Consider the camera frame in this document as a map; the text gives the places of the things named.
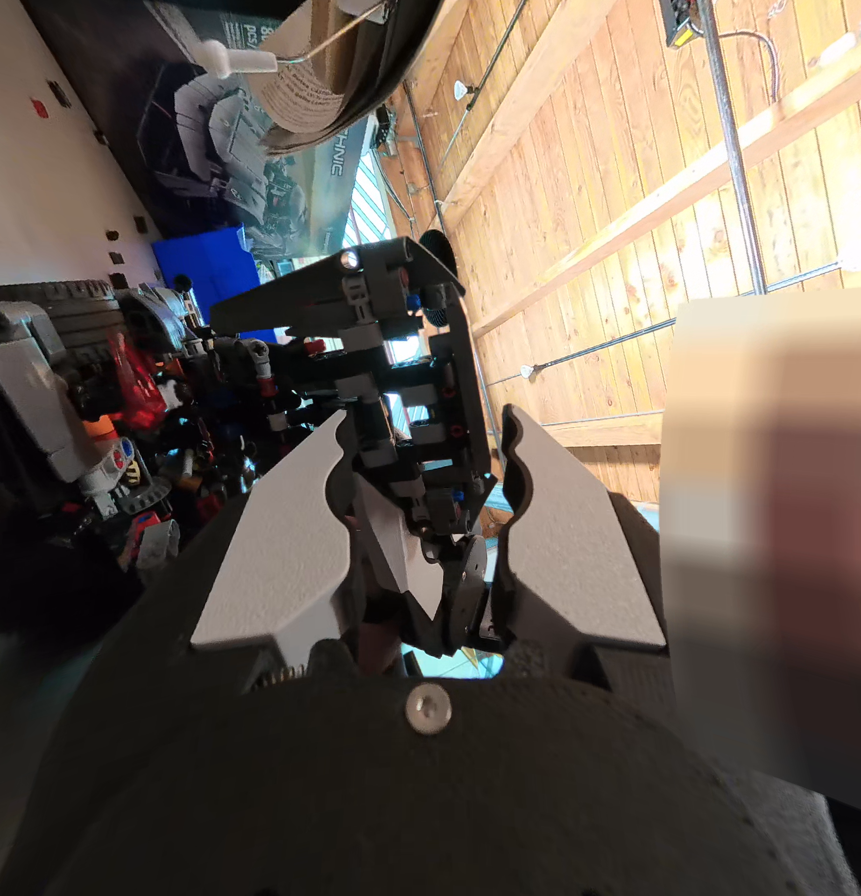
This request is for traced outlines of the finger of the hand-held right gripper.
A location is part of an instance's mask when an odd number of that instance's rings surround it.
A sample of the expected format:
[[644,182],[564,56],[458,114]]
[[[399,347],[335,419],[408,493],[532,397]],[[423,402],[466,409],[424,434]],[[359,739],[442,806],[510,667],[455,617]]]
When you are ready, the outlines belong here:
[[434,559],[427,560],[423,543],[408,531],[401,508],[366,479],[354,476],[354,511],[378,585],[410,595],[433,621],[443,595],[443,568]]

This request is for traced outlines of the blue plastic bin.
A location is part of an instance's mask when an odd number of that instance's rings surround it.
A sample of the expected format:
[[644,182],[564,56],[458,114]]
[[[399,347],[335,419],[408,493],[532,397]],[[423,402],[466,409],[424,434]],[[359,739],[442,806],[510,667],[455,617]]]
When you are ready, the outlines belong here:
[[152,243],[158,268],[168,287],[177,277],[190,280],[194,301],[206,326],[212,307],[261,285],[257,262],[242,248],[244,227],[205,232]]

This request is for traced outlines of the black power supply box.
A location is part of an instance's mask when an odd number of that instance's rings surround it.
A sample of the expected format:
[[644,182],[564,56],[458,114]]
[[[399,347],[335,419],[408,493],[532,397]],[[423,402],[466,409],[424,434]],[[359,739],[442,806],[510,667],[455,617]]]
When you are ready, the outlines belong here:
[[702,37],[698,2],[658,2],[664,29],[664,45],[679,50]]

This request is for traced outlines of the grey and black lego door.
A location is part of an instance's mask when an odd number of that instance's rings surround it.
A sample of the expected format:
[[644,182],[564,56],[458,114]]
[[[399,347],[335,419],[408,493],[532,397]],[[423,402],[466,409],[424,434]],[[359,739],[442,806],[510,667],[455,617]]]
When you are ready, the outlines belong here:
[[[447,316],[440,331],[423,317],[439,288]],[[430,252],[398,237],[338,252],[212,312],[219,335],[273,326],[327,345],[292,377],[305,389],[308,405],[298,411],[311,419],[308,435],[334,412],[347,415],[337,435],[346,457],[327,486],[350,536],[350,571],[334,600],[340,636],[363,621],[392,621],[426,655],[494,649],[481,636],[490,588],[478,520],[495,477],[463,296]],[[443,568],[433,621],[410,595],[378,585],[359,534],[354,476],[401,508],[427,560]]]

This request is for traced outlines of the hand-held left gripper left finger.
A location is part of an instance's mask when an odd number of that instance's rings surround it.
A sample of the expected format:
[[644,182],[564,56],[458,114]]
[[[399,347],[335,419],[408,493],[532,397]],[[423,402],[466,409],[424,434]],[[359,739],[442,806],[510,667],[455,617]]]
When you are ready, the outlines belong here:
[[283,662],[306,662],[312,646],[335,640],[335,595],[350,571],[350,536],[327,486],[346,454],[334,412],[261,477],[221,562],[190,636],[196,651],[274,648]]

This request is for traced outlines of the grey lego car model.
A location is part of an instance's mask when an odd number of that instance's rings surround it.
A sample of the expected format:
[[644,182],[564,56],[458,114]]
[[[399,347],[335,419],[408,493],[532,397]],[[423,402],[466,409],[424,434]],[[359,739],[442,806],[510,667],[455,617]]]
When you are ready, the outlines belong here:
[[218,338],[187,278],[119,281],[0,285],[0,451],[43,543],[148,582],[309,434],[292,371],[327,345]]

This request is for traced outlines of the scattered small lego pieces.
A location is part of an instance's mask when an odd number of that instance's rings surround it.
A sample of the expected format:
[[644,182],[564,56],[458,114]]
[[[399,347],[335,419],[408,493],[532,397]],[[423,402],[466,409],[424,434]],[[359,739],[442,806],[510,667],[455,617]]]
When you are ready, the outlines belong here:
[[154,221],[110,149],[97,140],[87,112],[53,93],[59,86],[45,82],[43,95],[30,99],[31,210],[43,230],[34,237],[36,252],[53,255],[55,280],[158,281]]

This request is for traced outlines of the lego set box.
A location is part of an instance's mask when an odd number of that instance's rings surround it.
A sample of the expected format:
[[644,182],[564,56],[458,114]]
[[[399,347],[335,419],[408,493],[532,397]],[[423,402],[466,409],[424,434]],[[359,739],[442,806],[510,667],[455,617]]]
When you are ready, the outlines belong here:
[[264,261],[356,245],[351,198],[366,121],[269,157],[271,120],[247,75],[221,80],[190,50],[258,50],[283,22],[171,2],[23,2],[72,91],[167,239],[244,227]]

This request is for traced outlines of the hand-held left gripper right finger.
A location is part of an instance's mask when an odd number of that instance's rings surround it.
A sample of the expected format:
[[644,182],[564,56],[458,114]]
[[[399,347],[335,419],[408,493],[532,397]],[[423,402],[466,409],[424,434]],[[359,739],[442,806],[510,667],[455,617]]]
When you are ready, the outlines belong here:
[[501,424],[513,515],[498,536],[490,589],[494,633],[546,651],[664,649],[612,493],[525,409],[506,405]]

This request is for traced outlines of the black pole with pleated disc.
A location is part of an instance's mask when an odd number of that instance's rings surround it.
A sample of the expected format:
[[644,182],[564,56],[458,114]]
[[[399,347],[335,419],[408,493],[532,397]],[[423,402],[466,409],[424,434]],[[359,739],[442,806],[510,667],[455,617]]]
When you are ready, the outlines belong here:
[[[446,236],[440,230],[426,230],[420,236],[418,243],[430,252],[453,277],[458,275],[455,253]],[[440,331],[447,326],[447,316],[445,309],[445,297],[440,288],[437,290],[437,294],[439,297],[433,299],[430,306],[423,303],[423,317],[429,322],[429,325]]]

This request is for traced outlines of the silver metal pipe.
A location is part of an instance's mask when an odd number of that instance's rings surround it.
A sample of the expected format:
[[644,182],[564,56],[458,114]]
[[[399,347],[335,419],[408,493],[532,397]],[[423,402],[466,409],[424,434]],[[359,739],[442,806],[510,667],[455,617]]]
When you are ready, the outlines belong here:
[[718,27],[715,22],[714,5],[712,2],[696,2],[695,6],[698,9],[698,18],[700,22],[702,38],[705,41],[709,73],[714,83],[715,105],[718,111],[721,131],[724,136],[724,149],[727,153],[730,181],[735,194],[735,205],[740,219],[741,239],[744,243],[744,251],[750,269],[751,290],[756,296],[766,296],[766,274],[763,268],[759,235],[750,203],[750,189],[747,184],[744,159],[738,139],[738,127],[735,123],[735,115],[730,96],[730,85],[724,54],[721,50],[721,38],[718,35]]

